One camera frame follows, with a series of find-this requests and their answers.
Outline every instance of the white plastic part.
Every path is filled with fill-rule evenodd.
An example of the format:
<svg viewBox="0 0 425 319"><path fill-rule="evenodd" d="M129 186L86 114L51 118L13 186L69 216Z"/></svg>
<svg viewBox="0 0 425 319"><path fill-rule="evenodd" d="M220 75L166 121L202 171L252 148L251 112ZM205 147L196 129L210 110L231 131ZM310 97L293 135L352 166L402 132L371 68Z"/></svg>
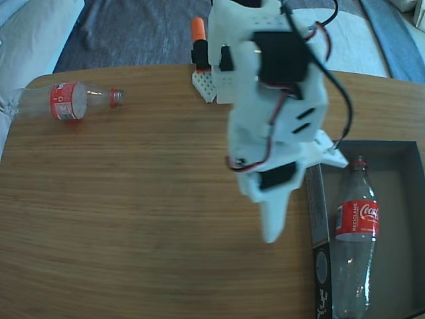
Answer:
<svg viewBox="0 0 425 319"><path fill-rule="evenodd" d="M222 72L218 66L212 67L212 82L217 89L217 104L234 102L234 72Z"/></svg>
<svg viewBox="0 0 425 319"><path fill-rule="evenodd" d="M257 31L291 31L285 15L280 13L279 0L263 0L261 8L248 8L231 0L214 0L209 17L209 63L217 101L233 102L228 122L228 152L232 160L246 165L263 162L268 151L269 121L282 97L281 90L265 87L258 80L261 50L252 42ZM294 21L301 35L307 26ZM233 72L219 68L221 48L230 46ZM316 48L310 45L313 52ZM305 170L319 163L345 167L347 160L333 142L320 130L328 108L323 73L313 63L306 79L298 83L302 100L284 99L276 118L269 158L252 171L237 173L242 194L260 203L262 234L267 243L282 233L291 192L301 186ZM204 92L195 85L201 94ZM295 163L289 181L261 190L262 171Z"/></svg>
<svg viewBox="0 0 425 319"><path fill-rule="evenodd" d="M318 131L314 141L299 143L298 146L293 149L294 152L287 154L284 148L277 150L272 160L274 167L269 164L258 171L236 174L242 193L253 202L260 203L262 235L267 243L273 243L282 233L291 192L301 186L307 168L319 163L341 168L348 164L342 153L333 148L333 142L324 131ZM270 190L260 190L259 171L268 171L293 162L297 165L296 173L289 182Z"/></svg>
<svg viewBox="0 0 425 319"><path fill-rule="evenodd" d="M207 103L212 103L217 95L210 72L197 72L192 74L192 84Z"/></svg>

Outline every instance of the robotic arm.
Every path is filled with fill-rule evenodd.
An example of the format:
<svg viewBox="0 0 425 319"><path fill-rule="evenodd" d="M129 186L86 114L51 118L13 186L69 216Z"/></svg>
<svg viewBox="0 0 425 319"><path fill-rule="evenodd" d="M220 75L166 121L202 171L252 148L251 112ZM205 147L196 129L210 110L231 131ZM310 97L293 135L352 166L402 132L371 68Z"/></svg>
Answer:
<svg viewBox="0 0 425 319"><path fill-rule="evenodd" d="M303 39L311 32L278 0L214 0L203 45L208 65L194 44L194 86L207 102L233 103L228 166L242 194L260 204L267 243L282 233L308 167L347 165L320 130L328 99L315 47Z"/></svg>

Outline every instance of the blue fabric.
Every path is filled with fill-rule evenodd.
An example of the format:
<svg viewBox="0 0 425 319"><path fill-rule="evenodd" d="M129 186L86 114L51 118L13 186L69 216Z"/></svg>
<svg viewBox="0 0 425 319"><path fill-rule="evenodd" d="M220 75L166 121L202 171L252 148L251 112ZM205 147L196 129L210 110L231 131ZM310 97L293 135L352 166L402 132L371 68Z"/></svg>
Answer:
<svg viewBox="0 0 425 319"><path fill-rule="evenodd" d="M0 27L29 0L0 0Z"/></svg>
<svg viewBox="0 0 425 319"><path fill-rule="evenodd" d="M55 72L121 65L191 63L191 19L202 17L207 23L211 9L211 0L85 2ZM290 5L293 9L334 8L331 0L291 0ZM339 0L339 7L354 15L363 13L359 0Z"/></svg>
<svg viewBox="0 0 425 319"><path fill-rule="evenodd" d="M425 83L425 64L397 8L387 0L361 0L393 78Z"/></svg>

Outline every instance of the red bottle label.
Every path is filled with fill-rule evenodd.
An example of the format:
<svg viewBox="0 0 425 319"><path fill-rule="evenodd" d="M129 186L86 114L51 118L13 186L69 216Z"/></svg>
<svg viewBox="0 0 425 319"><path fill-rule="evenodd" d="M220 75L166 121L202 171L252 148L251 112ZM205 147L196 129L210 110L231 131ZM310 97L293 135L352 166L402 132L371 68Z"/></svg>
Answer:
<svg viewBox="0 0 425 319"><path fill-rule="evenodd" d="M72 105L72 93L77 83L55 85L50 93L50 110L57 120L77 119Z"/></svg>
<svg viewBox="0 0 425 319"><path fill-rule="evenodd" d="M373 201L348 201L338 206L337 236L379 233L379 205Z"/></svg>

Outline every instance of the coca-cola logo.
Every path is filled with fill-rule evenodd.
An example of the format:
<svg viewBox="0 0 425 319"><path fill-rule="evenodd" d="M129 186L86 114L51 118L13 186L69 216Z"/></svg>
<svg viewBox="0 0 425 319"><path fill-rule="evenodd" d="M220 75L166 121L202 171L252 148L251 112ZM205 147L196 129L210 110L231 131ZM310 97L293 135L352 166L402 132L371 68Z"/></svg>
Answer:
<svg viewBox="0 0 425 319"><path fill-rule="evenodd" d="M366 219L367 221L371 221L372 223L378 223L379 221L379 208L370 207L369 204L364 204L360 209L360 217L362 219Z"/></svg>

